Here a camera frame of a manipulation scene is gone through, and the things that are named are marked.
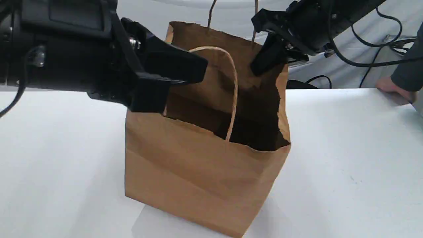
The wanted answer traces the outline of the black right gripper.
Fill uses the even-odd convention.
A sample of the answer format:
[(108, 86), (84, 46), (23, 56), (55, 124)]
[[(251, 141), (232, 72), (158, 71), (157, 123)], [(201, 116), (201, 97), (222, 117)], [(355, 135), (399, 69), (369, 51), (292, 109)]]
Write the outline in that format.
[(250, 64), (255, 76), (276, 66), (308, 62), (354, 23), (353, 0), (293, 1), (285, 11), (260, 9), (252, 18), (266, 40)]

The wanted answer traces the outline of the dark grey sleeved forearm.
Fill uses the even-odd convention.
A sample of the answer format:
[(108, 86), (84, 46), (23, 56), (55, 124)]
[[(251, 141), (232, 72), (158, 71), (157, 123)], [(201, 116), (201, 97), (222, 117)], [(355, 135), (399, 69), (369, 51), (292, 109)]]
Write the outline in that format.
[[(423, 24), (421, 24), (416, 41), (404, 56), (404, 60), (423, 56)], [(417, 92), (423, 85), (423, 62), (402, 63), (397, 66), (391, 75), (392, 82), (399, 88), (408, 92)]]

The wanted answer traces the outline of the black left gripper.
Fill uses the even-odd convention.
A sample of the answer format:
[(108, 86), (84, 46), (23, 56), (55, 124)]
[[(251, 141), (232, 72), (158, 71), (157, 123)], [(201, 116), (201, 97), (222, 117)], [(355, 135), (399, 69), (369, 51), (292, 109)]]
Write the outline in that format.
[(2, 0), (1, 85), (85, 92), (163, 113), (184, 80), (146, 75), (146, 29), (117, 15), (116, 0)]

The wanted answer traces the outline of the person's bare hand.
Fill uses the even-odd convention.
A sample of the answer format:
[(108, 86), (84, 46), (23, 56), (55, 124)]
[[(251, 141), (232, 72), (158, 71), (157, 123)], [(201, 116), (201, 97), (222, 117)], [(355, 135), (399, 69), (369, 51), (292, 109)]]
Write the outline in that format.
[(383, 77), (376, 82), (376, 88), (386, 93), (397, 93), (410, 103), (414, 103), (417, 99), (416, 92), (406, 91), (393, 83), (390, 77)]

